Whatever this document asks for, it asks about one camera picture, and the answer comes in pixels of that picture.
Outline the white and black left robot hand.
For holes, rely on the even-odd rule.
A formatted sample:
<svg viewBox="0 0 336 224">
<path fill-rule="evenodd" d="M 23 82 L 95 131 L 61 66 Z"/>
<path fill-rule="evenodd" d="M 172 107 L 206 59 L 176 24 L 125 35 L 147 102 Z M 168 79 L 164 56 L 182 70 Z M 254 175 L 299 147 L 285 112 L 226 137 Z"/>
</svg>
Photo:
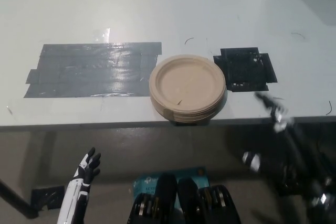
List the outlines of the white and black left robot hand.
<svg viewBox="0 0 336 224">
<path fill-rule="evenodd" d="M 81 182 L 84 186 L 89 186 L 94 178 L 100 173 L 101 154 L 96 154 L 96 149 L 92 147 L 78 165 L 72 181 Z"/>
</svg>

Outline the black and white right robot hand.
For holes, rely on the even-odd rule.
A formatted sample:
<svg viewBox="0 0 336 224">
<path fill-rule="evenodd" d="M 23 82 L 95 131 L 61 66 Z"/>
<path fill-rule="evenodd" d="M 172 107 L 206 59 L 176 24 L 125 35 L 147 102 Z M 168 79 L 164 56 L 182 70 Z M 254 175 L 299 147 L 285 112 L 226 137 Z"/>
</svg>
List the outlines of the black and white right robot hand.
<svg viewBox="0 0 336 224">
<path fill-rule="evenodd" d="M 269 113 L 276 133 L 284 132 L 286 129 L 293 126 L 293 119 L 286 117 L 287 109 L 277 102 L 274 97 L 263 92 L 255 92 L 254 95 L 262 102 L 266 111 Z"/>
</svg>

